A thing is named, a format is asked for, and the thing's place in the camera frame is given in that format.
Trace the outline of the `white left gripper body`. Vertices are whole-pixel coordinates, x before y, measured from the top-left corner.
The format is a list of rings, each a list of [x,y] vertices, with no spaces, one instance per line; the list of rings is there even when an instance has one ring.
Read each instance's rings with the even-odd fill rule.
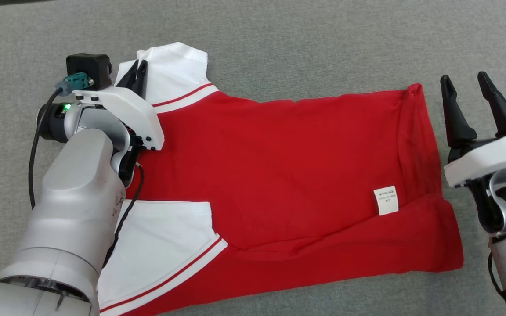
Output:
[[[111,168],[128,187],[142,150],[160,150],[165,136],[155,108],[128,88],[75,90],[73,134],[87,129],[104,132],[112,144]]]

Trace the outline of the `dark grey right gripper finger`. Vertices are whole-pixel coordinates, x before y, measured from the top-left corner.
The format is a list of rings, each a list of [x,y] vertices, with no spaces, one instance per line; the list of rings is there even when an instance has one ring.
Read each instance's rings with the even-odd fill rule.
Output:
[[[466,121],[457,102],[456,89],[448,75],[441,77],[440,86],[447,144],[450,148],[461,148],[477,139],[476,130]]]
[[[484,99],[492,111],[497,132],[496,137],[506,136],[506,99],[496,88],[486,72],[478,72],[477,80]]]

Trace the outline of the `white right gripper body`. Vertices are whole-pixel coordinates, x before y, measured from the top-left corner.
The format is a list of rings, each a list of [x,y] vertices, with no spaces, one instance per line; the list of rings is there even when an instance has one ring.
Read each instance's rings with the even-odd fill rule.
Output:
[[[506,136],[448,163],[449,186],[470,190],[478,220],[487,233],[506,233]]]

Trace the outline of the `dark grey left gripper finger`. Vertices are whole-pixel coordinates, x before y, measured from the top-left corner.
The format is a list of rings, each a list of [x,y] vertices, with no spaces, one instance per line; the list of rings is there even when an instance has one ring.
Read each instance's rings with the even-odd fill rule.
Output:
[[[142,60],[138,67],[138,96],[146,98],[146,76],[148,72],[148,62]]]
[[[140,71],[139,71],[139,61],[135,61],[129,70],[123,75],[123,77],[117,83],[117,87],[121,88],[140,88],[141,80],[140,80]]]

